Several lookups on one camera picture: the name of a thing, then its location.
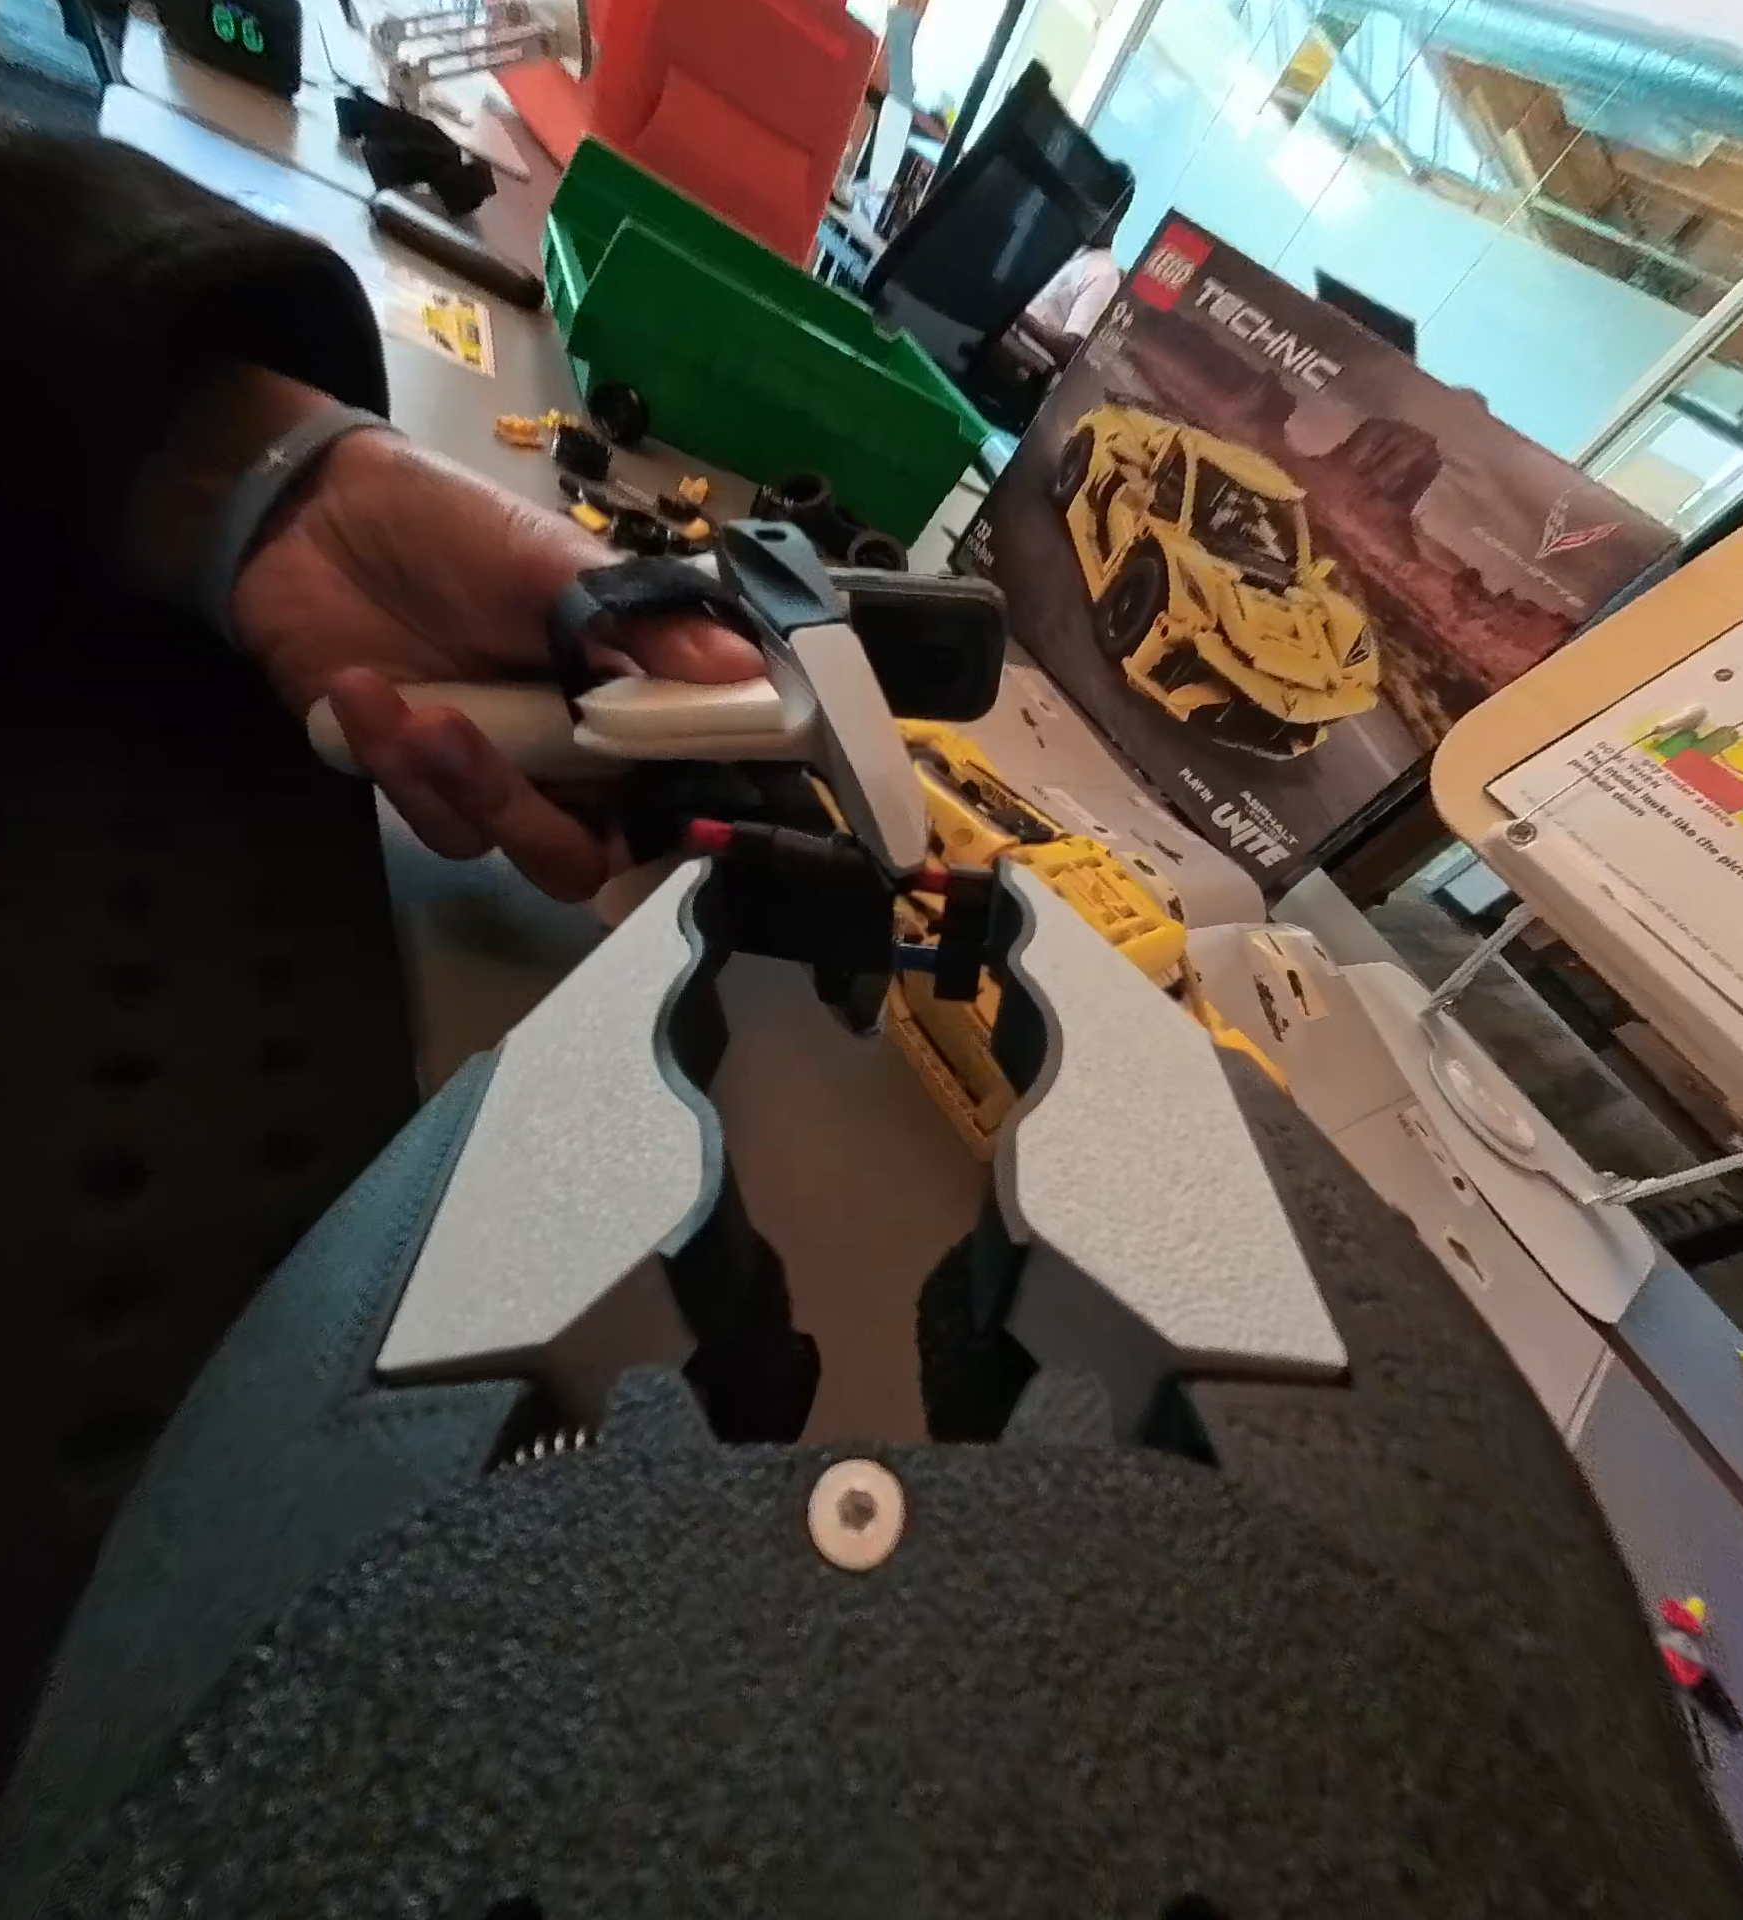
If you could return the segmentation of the person's black trouser leg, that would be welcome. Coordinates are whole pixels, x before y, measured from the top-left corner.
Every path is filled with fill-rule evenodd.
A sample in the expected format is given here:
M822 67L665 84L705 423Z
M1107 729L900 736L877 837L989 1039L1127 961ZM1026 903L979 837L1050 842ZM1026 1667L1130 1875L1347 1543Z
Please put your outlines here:
M366 787L180 616L0 609L0 1792L153 1443L414 1076Z

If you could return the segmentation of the green plastic bin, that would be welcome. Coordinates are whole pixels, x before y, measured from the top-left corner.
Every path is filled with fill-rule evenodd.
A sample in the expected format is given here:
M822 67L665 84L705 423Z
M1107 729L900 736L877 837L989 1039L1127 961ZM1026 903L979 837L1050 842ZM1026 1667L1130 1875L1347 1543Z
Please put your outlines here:
M658 443L751 482L823 477L918 541L992 427L904 329L585 137L542 234L583 396L625 387Z

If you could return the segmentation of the colourful sticker sheet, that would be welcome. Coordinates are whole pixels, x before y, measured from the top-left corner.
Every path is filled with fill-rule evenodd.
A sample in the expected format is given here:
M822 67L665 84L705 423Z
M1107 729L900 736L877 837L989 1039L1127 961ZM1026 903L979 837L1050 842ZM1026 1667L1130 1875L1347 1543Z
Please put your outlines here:
M431 276L390 270L371 296L381 331L459 372L497 377L497 329L492 307Z

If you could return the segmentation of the grey wristband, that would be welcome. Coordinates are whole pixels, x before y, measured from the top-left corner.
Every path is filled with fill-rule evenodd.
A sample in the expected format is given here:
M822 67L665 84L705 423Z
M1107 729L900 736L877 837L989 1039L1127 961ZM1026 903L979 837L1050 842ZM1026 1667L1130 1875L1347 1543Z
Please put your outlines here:
M399 431L380 413L326 402L262 445L254 460L235 474L222 504L207 523L190 583L194 611L232 650L245 650L235 618L235 590L259 549L262 529L337 445L366 434L398 439Z

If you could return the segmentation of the silver ventilation duct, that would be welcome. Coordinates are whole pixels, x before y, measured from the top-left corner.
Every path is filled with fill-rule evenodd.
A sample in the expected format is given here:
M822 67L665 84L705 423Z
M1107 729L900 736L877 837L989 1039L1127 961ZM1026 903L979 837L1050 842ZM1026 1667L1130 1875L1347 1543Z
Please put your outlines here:
M1581 92L1634 95L1665 115L1743 135L1743 49L1577 5L1322 2L1338 21L1385 15L1419 47Z

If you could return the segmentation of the wooden board document stand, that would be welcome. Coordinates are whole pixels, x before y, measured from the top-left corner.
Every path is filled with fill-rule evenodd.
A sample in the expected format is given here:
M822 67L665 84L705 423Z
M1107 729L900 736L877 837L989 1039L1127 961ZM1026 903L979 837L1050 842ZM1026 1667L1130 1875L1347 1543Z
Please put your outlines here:
M519 65L557 65L588 78L597 43L585 2L358 5L384 83L403 109L455 81Z
M1652 1262L1637 1206L1741 1172L1743 1154L1663 1181L1592 1172L1452 1006L1544 925L1743 1121L1743 529L1462 719L1430 794L1516 900L1419 1015L1433 1106L1507 1172L1531 1219L1583 1239L1540 1262L1586 1317L1617 1324Z

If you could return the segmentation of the red black toy axle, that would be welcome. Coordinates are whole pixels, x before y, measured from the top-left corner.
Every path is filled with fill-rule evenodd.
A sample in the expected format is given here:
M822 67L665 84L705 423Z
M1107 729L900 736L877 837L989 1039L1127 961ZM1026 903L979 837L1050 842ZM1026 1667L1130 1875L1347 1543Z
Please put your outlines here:
M951 882L951 867L942 859L887 867L850 833L819 835L761 821L691 819L683 845L693 855L744 862L796 880L870 880L893 896L942 894Z

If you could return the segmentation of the open instruction booklet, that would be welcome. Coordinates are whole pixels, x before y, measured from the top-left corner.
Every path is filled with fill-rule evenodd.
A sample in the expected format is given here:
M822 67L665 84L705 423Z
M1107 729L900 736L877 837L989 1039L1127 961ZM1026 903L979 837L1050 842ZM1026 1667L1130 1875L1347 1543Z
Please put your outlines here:
M1284 1073L1298 1106L1388 1206L1412 1219L1472 1299L1570 1449L1609 1369L1602 1334L1532 1257L1524 1235L1478 1185L1483 1157L1433 1108L1376 1018L1374 988L1417 982L1394 962L1343 965L1315 933L1267 918L1261 891L1111 754L1050 682L1019 653L992 713L976 725L1001 778L1056 821L1117 853L1189 927L1189 965L1205 1003Z

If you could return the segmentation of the black device green lights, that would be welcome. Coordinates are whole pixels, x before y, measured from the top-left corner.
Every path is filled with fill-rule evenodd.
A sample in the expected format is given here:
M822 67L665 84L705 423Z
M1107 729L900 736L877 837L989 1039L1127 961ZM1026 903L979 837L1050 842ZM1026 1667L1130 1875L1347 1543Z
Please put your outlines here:
M304 87L301 2L155 2L170 49L284 102Z

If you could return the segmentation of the scattered colourful toy pieces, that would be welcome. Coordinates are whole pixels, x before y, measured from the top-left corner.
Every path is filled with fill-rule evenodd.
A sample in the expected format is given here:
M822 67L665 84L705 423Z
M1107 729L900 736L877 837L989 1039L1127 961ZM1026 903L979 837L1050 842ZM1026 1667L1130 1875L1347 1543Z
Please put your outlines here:
M1660 1661L1691 1713L1729 1735L1743 1733L1743 1716L1720 1681L1709 1637L1709 1606L1700 1597L1660 1597L1657 1602Z

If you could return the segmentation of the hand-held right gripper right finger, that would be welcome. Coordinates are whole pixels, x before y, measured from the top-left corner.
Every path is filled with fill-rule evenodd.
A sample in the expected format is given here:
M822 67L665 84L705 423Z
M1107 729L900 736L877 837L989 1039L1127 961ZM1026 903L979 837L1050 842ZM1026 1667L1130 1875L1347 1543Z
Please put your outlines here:
M1013 1103L972 1235L920 1299L931 1433L1082 1380L1111 1433L1197 1433L1195 1383L1350 1384L1220 1048L1068 905L998 867Z

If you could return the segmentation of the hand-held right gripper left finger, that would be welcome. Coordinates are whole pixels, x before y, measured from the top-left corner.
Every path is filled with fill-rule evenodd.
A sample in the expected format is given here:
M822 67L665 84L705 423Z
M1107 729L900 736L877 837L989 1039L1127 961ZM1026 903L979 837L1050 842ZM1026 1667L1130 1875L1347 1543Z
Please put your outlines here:
M753 1226L711 1082L721 875L689 859L497 1046L376 1357L398 1387L514 1383L600 1431L680 1374L714 1433L802 1433L816 1340Z

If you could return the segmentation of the pile of yellow black toy pieces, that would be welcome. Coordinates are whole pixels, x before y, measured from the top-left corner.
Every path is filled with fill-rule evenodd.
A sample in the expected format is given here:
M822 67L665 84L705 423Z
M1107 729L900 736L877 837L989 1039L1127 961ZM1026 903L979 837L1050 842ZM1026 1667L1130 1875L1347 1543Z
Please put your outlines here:
M571 520L626 556L699 558L714 545L707 515L708 484L680 482L671 492L643 492L621 480L614 445L578 415L546 409L500 413L493 441L517 453L546 455Z

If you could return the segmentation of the person's left forearm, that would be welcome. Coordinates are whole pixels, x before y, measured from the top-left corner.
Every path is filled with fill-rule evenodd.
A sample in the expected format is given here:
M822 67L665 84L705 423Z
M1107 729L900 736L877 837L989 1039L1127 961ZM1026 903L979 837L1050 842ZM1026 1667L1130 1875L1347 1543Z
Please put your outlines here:
M139 151L0 115L0 598L109 589L139 473L237 369L387 409L337 253Z

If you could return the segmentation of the yellow black toy connector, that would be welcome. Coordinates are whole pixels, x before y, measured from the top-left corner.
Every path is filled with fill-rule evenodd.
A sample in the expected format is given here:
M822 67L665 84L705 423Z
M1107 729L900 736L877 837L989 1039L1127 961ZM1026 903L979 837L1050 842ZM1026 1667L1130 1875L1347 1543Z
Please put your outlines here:
M809 882L714 859L727 943L735 952L802 967L819 1003L855 1034L883 1025L891 981L920 944L900 927L900 908L942 894L893 896L877 882Z

